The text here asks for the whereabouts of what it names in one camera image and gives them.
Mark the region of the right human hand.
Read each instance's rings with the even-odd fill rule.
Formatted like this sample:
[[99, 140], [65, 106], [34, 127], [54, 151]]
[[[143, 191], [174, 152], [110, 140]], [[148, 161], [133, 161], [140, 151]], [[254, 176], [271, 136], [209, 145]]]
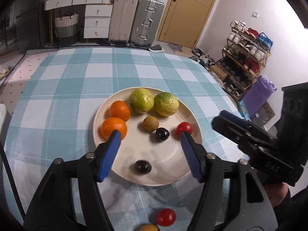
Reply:
[[265, 185], [264, 189], [272, 207], [278, 206], [288, 193], [288, 185], [285, 182], [281, 184]]

